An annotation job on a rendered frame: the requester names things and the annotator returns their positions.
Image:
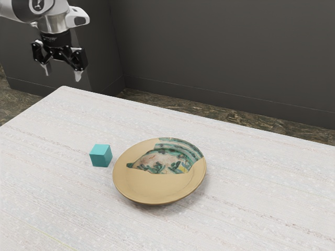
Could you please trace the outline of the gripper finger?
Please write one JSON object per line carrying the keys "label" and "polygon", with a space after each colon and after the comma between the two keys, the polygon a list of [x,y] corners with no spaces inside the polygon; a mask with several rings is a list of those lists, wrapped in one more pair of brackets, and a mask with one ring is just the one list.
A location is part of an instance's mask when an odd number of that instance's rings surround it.
{"label": "gripper finger", "polygon": [[75,81],[79,82],[84,70],[88,66],[88,59],[84,48],[74,48],[66,45],[62,48],[60,55],[74,71]]}
{"label": "gripper finger", "polygon": [[51,64],[49,61],[53,56],[53,51],[47,51],[45,55],[42,53],[43,43],[40,40],[35,40],[31,43],[33,59],[40,64],[44,69],[45,74],[49,76],[51,74]]}

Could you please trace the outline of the tan plate with painted shard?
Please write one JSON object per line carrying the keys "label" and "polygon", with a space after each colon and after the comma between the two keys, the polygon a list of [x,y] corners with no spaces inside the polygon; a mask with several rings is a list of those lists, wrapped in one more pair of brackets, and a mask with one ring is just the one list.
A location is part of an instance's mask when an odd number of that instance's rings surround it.
{"label": "tan plate with painted shard", "polygon": [[189,196],[206,175],[206,160],[194,144],[154,138],[125,150],[113,169],[116,189],[127,199],[163,205]]}

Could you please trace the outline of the teal cube block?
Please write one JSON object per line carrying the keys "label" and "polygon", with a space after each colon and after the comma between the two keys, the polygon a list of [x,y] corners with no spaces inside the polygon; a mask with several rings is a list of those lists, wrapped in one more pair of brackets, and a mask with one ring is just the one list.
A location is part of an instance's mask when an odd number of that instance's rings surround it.
{"label": "teal cube block", "polygon": [[113,158],[108,144],[95,144],[89,155],[94,167],[108,167]]}

